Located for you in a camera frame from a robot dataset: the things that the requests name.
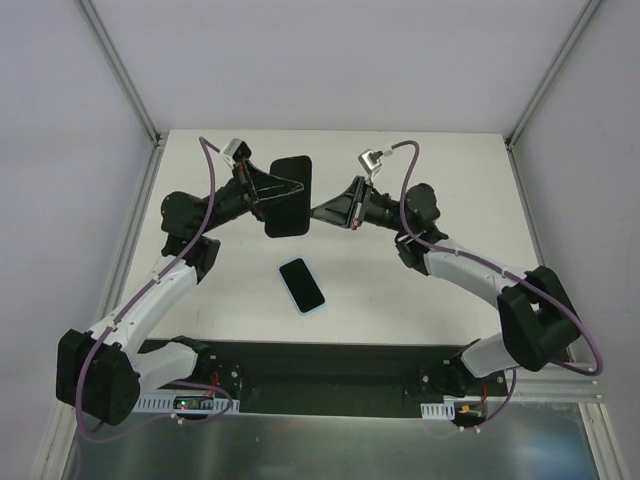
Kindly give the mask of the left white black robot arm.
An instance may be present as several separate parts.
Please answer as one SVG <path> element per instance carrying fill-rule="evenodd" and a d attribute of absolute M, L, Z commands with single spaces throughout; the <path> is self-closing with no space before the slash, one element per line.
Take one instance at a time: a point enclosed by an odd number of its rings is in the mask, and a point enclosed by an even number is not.
<path fill-rule="evenodd" d="M 252 213 L 268 231 L 277 225 L 303 233 L 309 224 L 312 163 L 307 156 L 274 161 L 269 172 L 250 161 L 235 164 L 231 179 L 211 196 L 176 191 L 161 204 L 167 240 L 137 292 L 88 331 L 67 331 L 58 343 L 56 397 L 76 410 L 116 426 L 143 393 L 182 381 L 213 387 L 211 347 L 178 336 L 141 352 L 155 326 L 213 268 L 221 243 L 207 232 Z"/>

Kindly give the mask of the black phone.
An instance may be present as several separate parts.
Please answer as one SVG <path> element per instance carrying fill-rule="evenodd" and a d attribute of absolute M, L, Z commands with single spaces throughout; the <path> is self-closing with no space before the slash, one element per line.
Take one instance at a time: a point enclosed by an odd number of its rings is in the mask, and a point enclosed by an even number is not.
<path fill-rule="evenodd" d="M 266 212 L 264 231 L 270 238 L 305 235 L 310 226 L 312 160 L 306 155 L 275 160 L 270 174 L 300 182 L 303 190 Z"/>

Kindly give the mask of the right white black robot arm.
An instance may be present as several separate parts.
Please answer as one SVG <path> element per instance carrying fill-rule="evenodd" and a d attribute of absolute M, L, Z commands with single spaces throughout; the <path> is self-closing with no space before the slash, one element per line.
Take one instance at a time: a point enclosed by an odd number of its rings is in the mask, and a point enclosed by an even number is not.
<path fill-rule="evenodd" d="M 411 187 L 399 202 L 357 176 L 346 191 L 312 208 L 311 216 L 345 229 L 370 223 L 395 231 L 398 256 L 406 267 L 453 283 L 498 311 L 499 333 L 467 345 L 440 369 L 439 377 L 461 394 L 473 394 L 486 376 L 500 370 L 539 371 L 559 360 L 580 336 L 553 270 L 539 266 L 509 277 L 504 267 L 464 255 L 461 246 L 437 228 L 436 195 L 425 183 Z"/>

